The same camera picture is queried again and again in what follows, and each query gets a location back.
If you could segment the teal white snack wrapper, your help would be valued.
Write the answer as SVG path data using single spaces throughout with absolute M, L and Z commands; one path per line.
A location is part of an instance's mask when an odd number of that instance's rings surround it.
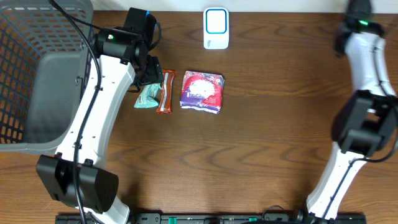
M 161 84 L 155 83 L 146 85 L 143 91 L 139 94 L 134 107 L 135 108 L 154 108 L 159 106 L 157 99 L 158 91 L 161 90 Z

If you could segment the brown orange candy bar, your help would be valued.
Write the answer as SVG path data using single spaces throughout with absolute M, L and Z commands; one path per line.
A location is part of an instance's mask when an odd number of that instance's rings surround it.
M 163 70 L 164 82 L 162 84 L 162 94 L 157 114 L 169 114 L 172 112 L 172 85 L 177 75 L 175 70 Z

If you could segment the red purple snack bag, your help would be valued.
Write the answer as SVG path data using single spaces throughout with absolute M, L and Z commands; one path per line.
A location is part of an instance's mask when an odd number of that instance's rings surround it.
M 218 114 L 223 101 L 224 77 L 219 74 L 186 71 L 180 106 L 183 109 Z

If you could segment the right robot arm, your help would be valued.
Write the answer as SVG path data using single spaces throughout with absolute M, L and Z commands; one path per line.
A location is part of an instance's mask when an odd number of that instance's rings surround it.
M 385 62 L 386 31 L 371 20 L 372 14 L 370 0 L 348 1 L 339 24 L 334 49 L 349 60 L 353 95 L 334 119 L 331 156 L 294 223 L 364 223 L 363 216 L 338 217 L 340 203 L 365 164 L 384 162 L 397 152 L 393 146 L 386 156 L 373 159 L 397 132 L 397 95 Z

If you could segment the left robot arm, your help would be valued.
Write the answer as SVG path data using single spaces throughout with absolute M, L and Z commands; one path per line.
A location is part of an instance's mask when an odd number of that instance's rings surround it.
M 108 141 L 124 95 L 164 81 L 150 55 L 160 32 L 150 12 L 130 8 L 123 26 L 100 29 L 88 44 L 91 69 L 76 115 L 55 154 L 41 155 L 36 165 L 51 198 L 78 209 L 72 223 L 129 220 L 118 176 L 105 169 Z

